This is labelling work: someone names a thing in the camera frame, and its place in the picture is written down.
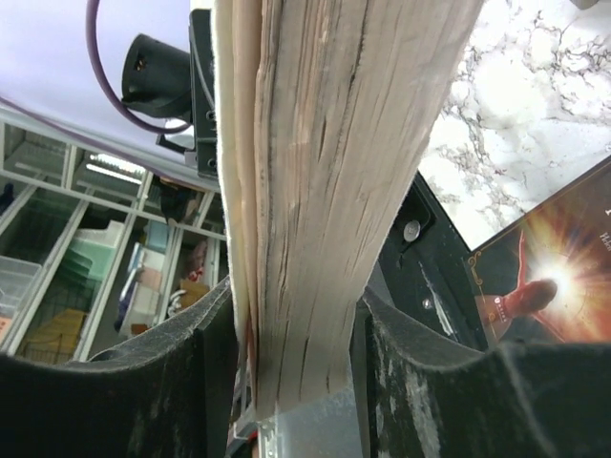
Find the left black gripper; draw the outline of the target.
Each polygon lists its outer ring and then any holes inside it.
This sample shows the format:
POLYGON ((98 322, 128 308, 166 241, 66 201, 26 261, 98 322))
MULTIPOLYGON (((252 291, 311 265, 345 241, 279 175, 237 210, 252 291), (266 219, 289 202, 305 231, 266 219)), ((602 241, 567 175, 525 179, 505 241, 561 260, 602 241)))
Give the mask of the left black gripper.
POLYGON ((189 17, 190 50, 139 34, 125 58, 121 103, 165 119, 179 133, 157 135, 157 145, 181 155, 201 177, 218 176, 211 11, 189 17))

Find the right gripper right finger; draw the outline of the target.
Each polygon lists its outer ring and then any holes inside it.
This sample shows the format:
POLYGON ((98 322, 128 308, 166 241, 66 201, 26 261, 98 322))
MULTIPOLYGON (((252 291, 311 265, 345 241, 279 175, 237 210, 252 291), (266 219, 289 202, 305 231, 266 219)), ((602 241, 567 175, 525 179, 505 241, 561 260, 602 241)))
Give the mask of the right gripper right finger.
POLYGON ((368 457, 606 457, 610 347, 456 343, 367 291, 352 380, 368 457))

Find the thin dark patterned book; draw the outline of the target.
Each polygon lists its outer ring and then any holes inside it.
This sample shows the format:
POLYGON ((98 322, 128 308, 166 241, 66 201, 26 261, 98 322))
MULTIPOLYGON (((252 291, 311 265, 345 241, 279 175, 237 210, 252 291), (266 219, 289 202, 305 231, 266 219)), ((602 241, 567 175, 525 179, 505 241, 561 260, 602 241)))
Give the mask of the thin dark patterned book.
POLYGON ((610 340, 610 161, 476 248, 465 269, 488 345, 610 340))

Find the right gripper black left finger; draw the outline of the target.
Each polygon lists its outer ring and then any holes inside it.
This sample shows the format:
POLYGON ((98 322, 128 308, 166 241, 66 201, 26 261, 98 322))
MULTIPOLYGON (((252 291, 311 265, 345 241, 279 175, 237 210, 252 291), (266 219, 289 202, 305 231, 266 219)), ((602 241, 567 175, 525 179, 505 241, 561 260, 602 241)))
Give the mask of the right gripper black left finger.
POLYGON ((4 457, 222 457, 237 371, 231 288, 88 362, 1 357, 4 457))

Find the purple 117-Storey Treehouse book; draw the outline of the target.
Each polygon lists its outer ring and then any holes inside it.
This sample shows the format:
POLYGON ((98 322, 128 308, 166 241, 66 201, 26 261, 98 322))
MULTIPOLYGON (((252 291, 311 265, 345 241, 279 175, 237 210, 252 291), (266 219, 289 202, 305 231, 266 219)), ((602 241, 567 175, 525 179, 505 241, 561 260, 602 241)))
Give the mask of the purple 117-Storey Treehouse book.
POLYGON ((478 1, 216 1, 218 163, 258 419, 343 388, 355 305, 478 1))

